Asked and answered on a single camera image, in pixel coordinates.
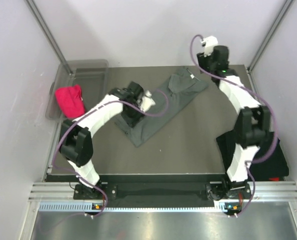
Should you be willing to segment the grey t shirt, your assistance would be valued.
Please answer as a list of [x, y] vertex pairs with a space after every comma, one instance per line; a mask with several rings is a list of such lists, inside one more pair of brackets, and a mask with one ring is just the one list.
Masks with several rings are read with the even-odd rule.
[[114, 123], [135, 147], [140, 147], [208, 86], [206, 80], [197, 78], [187, 67], [180, 67], [158, 87], [161, 92], [152, 94], [155, 105], [149, 109], [148, 113], [159, 114], [165, 110], [168, 103], [166, 112], [162, 116], [144, 116], [135, 127], [129, 127], [122, 116], [118, 115]]

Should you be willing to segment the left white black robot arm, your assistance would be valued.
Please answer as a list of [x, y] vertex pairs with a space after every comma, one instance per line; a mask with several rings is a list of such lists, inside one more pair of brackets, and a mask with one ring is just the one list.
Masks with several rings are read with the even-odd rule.
[[132, 81], [123, 89], [113, 88], [82, 116], [62, 123], [61, 137], [64, 139], [59, 153], [73, 167], [79, 182], [85, 186], [84, 192], [90, 198], [97, 198], [102, 192], [100, 176], [92, 162], [95, 133], [117, 115], [121, 115], [128, 127], [135, 127], [144, 118], [144, 113], [154, 105], [152, 93]]

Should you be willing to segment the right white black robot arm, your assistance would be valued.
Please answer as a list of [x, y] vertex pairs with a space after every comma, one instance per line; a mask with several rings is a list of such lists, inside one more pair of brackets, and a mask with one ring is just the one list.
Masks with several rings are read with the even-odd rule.
[[250, 94], [234, 69], [229, 67], [229, 48], [203, 42], [202, 53], [196, 55], [199, 67], [212, 75], [211, 80], [233, 105], [237, 118], [232, 130], [231, 163], [221, 185], [212, 186], [209, 195], [215, 200], [233, 198], [247, 188], [248, 173], [260, 145], [269, 135], [271, 113]]

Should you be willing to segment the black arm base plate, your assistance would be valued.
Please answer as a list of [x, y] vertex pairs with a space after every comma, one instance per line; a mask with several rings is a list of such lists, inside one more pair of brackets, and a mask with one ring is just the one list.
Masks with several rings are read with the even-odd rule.
[[247, 199], [246, 180], [231, 183], [225, 174], [104, 174], [95, 184], [80, 182], [74, 199], [93, 200], [104, 192], [110, 201], [126, 197], [196, 197], [201, 200]]

